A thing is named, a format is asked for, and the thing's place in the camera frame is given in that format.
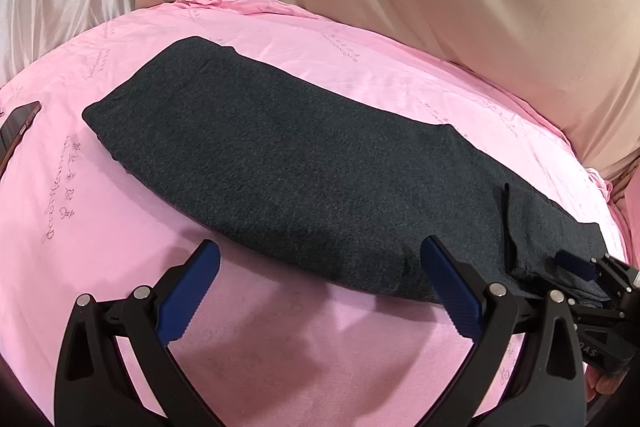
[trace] metal pin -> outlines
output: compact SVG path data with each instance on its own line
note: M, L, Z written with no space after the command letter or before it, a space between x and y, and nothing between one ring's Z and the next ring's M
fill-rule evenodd
M496 297L504 297L505 295L507 295L507 288L505 288L504 284L494 282L489 285L489 293L491 293L491 295L495 295Z
M87 306L89 302L91 302L91 295L89 295L88 293L83 293L76 299L76 304L78 306Z
M135 290L133 290L133 296L136 299L146 299L151 293L151 288L149 286L138 286Z
M561 303L564 301L564 294L560 290L551 290L549 292L549 298L555 303Z

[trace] ridged blue pad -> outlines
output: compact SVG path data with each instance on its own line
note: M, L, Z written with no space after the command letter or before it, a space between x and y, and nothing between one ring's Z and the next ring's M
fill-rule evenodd
M458 333L479 342L483 333L482 306L447 255L430 237L420 246L420 262Z
M585 281L593 281L597 277L596 266L594 264L589 263L589 261L584 261L565 250L560 250L556 253L556 264Z
M184 334L219 270L218 245L207 241L158 310L156 333L163 346Z

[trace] blue gripper pad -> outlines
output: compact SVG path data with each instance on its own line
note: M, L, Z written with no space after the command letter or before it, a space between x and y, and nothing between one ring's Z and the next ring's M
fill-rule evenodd
M431 237L427 237L420 246L420 263L458 333L479 342L483 333L482 306Z
M559 250L556 253L556 264L585 281L593 281L597 277L594 264L584 261L566 250Z
M178 340L220 270L220 250L204 241L188 260L182 277L158 309L156 333L164 347Z

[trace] pink tablecloth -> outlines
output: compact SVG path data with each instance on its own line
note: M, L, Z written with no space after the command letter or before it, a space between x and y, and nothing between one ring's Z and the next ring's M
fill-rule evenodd
M230 427L413 426L469 348L440 307L362 295L256 255L172 209L111 159L82 110L190 35L368 105L453 124L576 219L600 223L610 253L623 258L599 177L526 104L471 74L271 0L138 10L72 39L0 90L5 115L43 104L0 182L0 352L49 417L76 296L117 299L153 284L205 237L219 242L222 269L170 347ZM500 396L516 351L517 343L485 408Z

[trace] phone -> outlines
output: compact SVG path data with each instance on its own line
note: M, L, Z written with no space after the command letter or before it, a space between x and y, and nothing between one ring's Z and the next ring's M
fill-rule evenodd
M0 178L4 174L15 148L22 140L22 136L31 126L41 108L40 102L31 102L16 107L0 127Z

